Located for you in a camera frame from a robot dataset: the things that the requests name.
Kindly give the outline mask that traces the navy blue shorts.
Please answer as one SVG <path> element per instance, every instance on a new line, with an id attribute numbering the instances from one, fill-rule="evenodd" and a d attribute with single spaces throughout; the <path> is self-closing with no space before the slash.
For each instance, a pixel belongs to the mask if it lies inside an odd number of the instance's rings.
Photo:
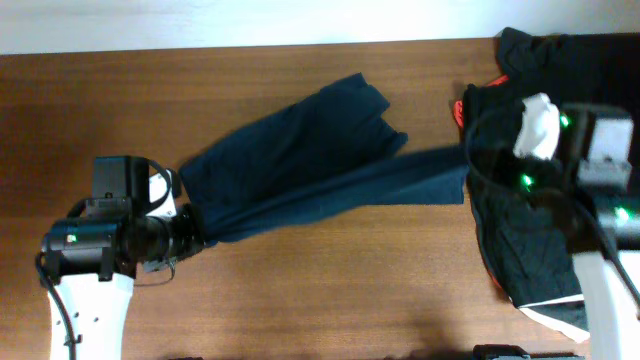
<path id="1" fill-rule="evenodd" d="M 459 205 L 461 146 L 410 154 L 360 73 L 240 128 L 179 170 L 207 246 L 307 225 L 368 205 Z"/>

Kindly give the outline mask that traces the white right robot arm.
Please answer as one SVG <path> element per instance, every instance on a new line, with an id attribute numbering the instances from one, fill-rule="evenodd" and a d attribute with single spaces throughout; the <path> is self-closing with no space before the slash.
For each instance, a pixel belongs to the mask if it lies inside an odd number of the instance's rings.
<path id="1" fill-rule="evenodd" d="M 472 209 L 490 275 L 529 318 L 595 359 L 639 355 L 634 123 L 612 106 L 525 101 L 467 127 Z"/>

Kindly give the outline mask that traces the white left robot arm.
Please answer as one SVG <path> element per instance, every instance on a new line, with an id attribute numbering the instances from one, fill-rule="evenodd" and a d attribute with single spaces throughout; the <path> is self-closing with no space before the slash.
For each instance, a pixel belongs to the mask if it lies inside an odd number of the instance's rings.
<path id="1" fill-rule="evenodd" d="M 53 359 L 119 359 L 137 271 L 173 271 L 202 251 L 202 220 L 181 207 L 177 174 L 135 156 L 98 157 L 92 194 L 44 235 L 35 268 L 51 314 Z"/>

